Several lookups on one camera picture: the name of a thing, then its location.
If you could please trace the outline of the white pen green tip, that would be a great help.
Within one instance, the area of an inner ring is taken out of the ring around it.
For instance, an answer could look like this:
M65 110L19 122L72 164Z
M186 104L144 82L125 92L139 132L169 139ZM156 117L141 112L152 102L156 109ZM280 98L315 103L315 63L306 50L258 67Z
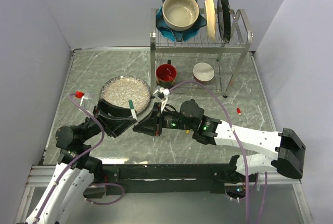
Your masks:
M132 114L132 117L137 120L137 115L136 115L136 111L134 108L131 108L131 114Z

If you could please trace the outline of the green pen cap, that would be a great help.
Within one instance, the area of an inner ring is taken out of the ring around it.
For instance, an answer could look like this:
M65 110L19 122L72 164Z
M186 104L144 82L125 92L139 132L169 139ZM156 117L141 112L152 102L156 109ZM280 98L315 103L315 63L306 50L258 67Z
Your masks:
M134 109L134 104L133 104L133 101L131 99L129 100L129 106L130 106L130 109Z

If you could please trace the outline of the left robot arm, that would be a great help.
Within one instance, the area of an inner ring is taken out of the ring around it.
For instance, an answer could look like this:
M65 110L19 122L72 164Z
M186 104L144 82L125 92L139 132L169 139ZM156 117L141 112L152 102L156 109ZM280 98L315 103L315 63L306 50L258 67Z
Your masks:
M137 122L132 101L128 108L116 107L104 99L93 111L74 105L87 117L78 126L62 126L56 132L56 146L60 149L58 163L41 199L25 219L25 223L66 223L68 217L92 183L107 186L103 164L91 157L104 137L117 137Z

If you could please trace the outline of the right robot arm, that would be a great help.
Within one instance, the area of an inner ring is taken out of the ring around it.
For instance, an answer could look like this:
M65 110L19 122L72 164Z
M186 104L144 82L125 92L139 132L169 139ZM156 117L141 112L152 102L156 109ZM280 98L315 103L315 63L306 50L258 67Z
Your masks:
M150 136L160 136L163 129L190 130L192 138L204 145L253 151L253 155L239 156L228 168L228 177L233 181L264 172L277 172L296 180L303 177L306 147L292 129L278 132L230 126L226 121L206 116L194 99L183 102L179 111L165 110L162 103L154 103L150 114L133 128Z

